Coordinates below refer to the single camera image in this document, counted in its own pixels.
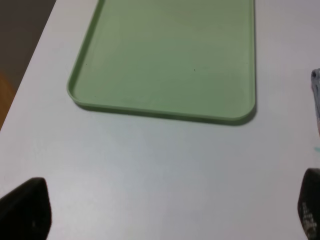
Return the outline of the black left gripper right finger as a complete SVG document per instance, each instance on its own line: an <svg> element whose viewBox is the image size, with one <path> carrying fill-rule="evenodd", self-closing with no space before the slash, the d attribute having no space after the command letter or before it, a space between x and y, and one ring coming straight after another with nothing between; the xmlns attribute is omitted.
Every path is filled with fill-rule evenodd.
<svg viewBox="0 0 320 240"><path fill-rule="evenodd" d="M320 169L308 168L302 179L297 212L308 240L320 239Z"/></svg>

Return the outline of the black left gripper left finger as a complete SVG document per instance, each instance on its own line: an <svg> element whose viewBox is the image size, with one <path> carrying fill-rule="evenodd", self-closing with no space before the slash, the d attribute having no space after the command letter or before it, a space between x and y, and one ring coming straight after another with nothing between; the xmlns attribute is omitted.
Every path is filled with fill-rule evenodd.
<svg viewBox="0 0 320 240"><path fill-rule="evenodd" d="M0 198L2 240L45 240L52 225L48 187L33 177Z"/></svg>

